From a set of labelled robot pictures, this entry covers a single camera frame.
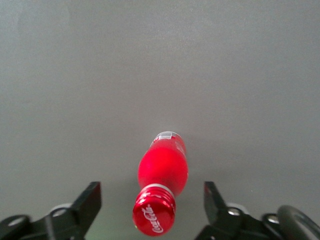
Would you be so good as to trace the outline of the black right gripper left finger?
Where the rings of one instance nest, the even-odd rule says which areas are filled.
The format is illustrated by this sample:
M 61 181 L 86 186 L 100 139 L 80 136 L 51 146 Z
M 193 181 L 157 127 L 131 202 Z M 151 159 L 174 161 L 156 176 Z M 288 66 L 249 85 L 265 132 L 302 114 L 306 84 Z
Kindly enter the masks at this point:
M 27 214 L 0 221 L 2 240 L 84 240 L 102 207 L 99 181 L 91 182 L 72 203 L 55 206 L 33 221 Z

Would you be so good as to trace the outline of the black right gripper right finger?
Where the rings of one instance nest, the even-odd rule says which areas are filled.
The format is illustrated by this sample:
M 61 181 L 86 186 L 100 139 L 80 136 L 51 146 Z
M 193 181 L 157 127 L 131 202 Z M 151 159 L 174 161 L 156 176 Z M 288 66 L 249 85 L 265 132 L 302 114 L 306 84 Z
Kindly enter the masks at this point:
M 242 206 L 227 205 L 212 181 L 204 183 L 204 210 L 209 224 L 197 240 L 284 240 L 278 216 L 265 213 L 252 217 Z

